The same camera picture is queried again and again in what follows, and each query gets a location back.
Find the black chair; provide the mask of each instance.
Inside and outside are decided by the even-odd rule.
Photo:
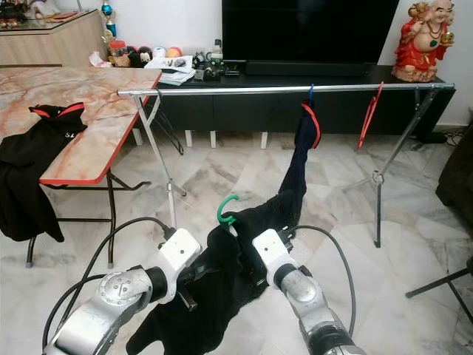
[[[462,276],[465,276],[467,274],[471,274],[473,275],[473,256],[470,257],[468,259],[468,261],[466,262],[466,268],[463,269],[462,271],[458,271],[458,272],[455,272],[454,274],[451,274],[447,277],[444,277],[442,279],[439,279],[437,281],[434,281],[433,283],[430,283],[428,285],[425,285],[424,287],[421,287],[421,288],[418,288],[417,290],[414,290],[414,291],[410,291],[410,292],[407,292],[406,293],[406,297],[407,298],[411,298],[411,297],[414,297],[418,294],[422,294],[423,292],[425,291],[428,291],[428,290],[432,290],[433,288],[436,288],[440,285],[443,285],[444,283],[447,283],[453,294],[455,295],[455,297],[457,297],[457,300],[458,302],[460,303],[460,305],[462,306],[462,308],[465,310],[466,312],[466,315],[468,316],[468,318],[470,319],[470,322],[473,323],[473,315],[472,313],[469,311],[469,309],[466,307],[466,304],[465,302],[463,301],[463,299],[461,298],[460,294],[458,293],[457,289],[455,288],[455,286],[453,286],[452,284],[452,281],[457,279],[458,277],[462,277]]]

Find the black tv cabinet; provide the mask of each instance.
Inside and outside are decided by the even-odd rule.
[[[358,85],[402,83],[391,75],[391,66],[369,66],[363,77],[304,77],[245,75],[221,77],[220,81],[191,80],[180,87],[159,84],[158,89],[286,87],[315,85]],[[422,90],[423,98],[428,90]],[[455,89],[441,90],[414,134],[425,138],[438,122]],[[361,131],[372,92],[314,92],[315,111],[322,132],[358,134]],[[164,96],[161,109],[177,130],[295,132],[301,114],[301,100],[308,94]],[[400,135],[415,112],[414,90],[393,90],[381,94],[368,134]]]

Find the black tv screen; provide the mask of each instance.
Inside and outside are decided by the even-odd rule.
[[[398,0],[222,0],[225,60],[377,63]]]

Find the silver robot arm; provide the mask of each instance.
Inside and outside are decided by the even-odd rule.
[[[74,311],[43,355],[103,355],[120,327],[151,301],[174,299],[180,272],[194,262],[202,247],[185,229],[178,229],[157,254],[159,267],[141,267],[105,276],[95,295]]]
[[[267,273],[267,281],[287,297],[311,355],[366,355],[327,305],[320,285],[298,270],[279,235],[268,229],[253,240]]]

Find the black jacket with red trim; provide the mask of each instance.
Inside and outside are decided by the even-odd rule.
[[[37,105],[30,111],[41,120],[0,143],[0,229],[16,241],[46,232],[62,242],[54,210],[38,181],[61,150],[87,128],[81,120],[84,103]]]

